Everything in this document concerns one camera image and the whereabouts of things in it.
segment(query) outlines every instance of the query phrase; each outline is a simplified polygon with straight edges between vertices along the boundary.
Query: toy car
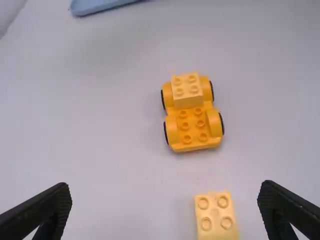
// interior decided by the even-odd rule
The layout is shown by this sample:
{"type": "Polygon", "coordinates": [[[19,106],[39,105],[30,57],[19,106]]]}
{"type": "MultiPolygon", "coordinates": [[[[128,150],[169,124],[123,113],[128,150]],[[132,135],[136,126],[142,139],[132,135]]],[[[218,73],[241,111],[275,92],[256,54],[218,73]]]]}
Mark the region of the toy car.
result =
{"type": "Polygon", "coordinates": [[[225,133],[219,110],[214,108],[214,90],[208,77],[191,72],[173,75],[162,86],[167,112],[163,123],[167,144],[175,152],[215,148],[225,133]]]}

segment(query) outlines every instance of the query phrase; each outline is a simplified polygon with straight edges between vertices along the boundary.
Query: lego brick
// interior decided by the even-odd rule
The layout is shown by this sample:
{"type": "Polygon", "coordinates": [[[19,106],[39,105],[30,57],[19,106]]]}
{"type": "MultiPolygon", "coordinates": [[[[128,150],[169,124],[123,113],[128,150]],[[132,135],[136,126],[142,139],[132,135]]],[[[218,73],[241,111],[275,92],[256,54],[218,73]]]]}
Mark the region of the lego brick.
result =
{"type": "Polygon", "coordinates": [[[213,105],[212,83],[196,72],[173,76],[163,84],[161,101],[167,112],[165,138],[175,152],[215,148],[222,141],[222,117],[213,105]],[[198,92],[188,92],[192,86],[198,92]]]}
{"type": "Polygon", "coordinates": [[[234,205],[229,192],[194,196],[198,240],[238,240],[234,205]]]}
{"type": "Polygon", "coordinates": [[[72,0],[69,9],[74,16],[82,17],[138,1],[139,0],[72,0]]]}
{"type": "Polygon", "coordinates": [[[204,94],[198,73],[174,75],[171,79],[173,104],[176,109],[202,106],[204,94]]]}

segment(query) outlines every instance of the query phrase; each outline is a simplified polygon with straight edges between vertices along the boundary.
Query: yellow car base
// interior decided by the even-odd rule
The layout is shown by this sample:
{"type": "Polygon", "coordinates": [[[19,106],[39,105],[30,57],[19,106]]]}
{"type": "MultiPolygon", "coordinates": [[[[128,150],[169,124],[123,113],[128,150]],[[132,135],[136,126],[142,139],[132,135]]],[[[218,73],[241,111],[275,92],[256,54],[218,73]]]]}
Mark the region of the yellow car base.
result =
{"type": "Polygon", "coordinates": [[[175,152],[215,148],[225,133],[219,110],[214,108],[214,91],[206,76],[191,72],[173,75],[162,86],[161,98],[167,112],[164,134],[175,152]]]}

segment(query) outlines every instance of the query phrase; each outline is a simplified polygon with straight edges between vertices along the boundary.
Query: toy car wheel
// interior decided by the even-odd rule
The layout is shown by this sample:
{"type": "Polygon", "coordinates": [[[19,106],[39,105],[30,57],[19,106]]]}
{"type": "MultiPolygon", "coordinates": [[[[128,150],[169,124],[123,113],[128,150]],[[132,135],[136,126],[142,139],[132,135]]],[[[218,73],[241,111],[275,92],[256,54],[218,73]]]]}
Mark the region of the toy car wheel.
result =
{"type": "Polygon", "coordinates": [[[210,82],[210,86],[211,86],[212,102],[214,102],[215,101],[214,87],[212,85],[212,82],[211,81],[209,81],[209,82],[210,82]]]}
{"type": "Polygon", "coordinates": [[[162,101],[163,109],[166,110],[164,92],[162,90],[161,90],[161,101],[162,101]]]}
{"type": "Polygon", "coordinates": [[[221,116],[221,113],[219,112],[219,116],[220,116],[220,121],[221,121],[221,127],[222,127],[222,135],[225,135],[225,125],[224,125],[224,120],[221,116]]]}
{"type": "Polygon", "coordinates": [[[166,144],[169,145],[169,141],[168,141],[168,135],[167,135],[167,128],[166,128],[166,122],[163,122],[163,129],[164,129],[164,135],[165,135],[165,140],[166,140],[166,144]]]}

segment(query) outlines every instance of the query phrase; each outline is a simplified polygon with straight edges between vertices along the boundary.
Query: yellow toy car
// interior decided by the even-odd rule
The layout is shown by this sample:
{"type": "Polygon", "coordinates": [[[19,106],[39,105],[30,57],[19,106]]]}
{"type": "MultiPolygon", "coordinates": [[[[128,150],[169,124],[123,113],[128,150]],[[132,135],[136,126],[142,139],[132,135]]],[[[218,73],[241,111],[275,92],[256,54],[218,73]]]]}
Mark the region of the yellow toy car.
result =
{"type": "Polygon", "coordinates": [[[167,144],[175,152],[217,147],[225,133],[219,110],[214,108],[214,91],[207,76],[191,72],[173,75],[162,86],[163,123],[167,144]]]}

